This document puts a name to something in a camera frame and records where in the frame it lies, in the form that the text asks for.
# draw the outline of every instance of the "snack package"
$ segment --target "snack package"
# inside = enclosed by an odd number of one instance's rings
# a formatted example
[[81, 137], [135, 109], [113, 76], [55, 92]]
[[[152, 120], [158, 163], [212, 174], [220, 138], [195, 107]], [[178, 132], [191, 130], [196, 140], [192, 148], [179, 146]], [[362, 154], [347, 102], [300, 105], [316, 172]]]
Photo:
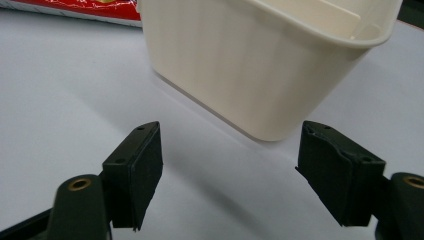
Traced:
[[0, 7], [141, 27], [136, 0], [0, 0]]

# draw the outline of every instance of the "white surface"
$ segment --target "white surface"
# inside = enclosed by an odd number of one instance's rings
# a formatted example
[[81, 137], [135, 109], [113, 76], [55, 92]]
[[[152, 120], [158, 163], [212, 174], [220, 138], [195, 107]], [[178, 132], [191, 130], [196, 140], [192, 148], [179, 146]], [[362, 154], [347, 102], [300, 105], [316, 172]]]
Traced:
[[[294, 170], [300, 129], [255, 142], [163, 82], [141, 30], [0, 10], [0, 229], [49, 207], [137, 125], [161, 122], [164, 173], [124, 239], [374, 239], [341, 228]], [[308, 116], [424, 174], [424, 33], [397, 23]]]
[[144, 0], [141, 14], [159, 74], [249, 135], [276, 141], [390, 36], [401, 0], [358, 2]]

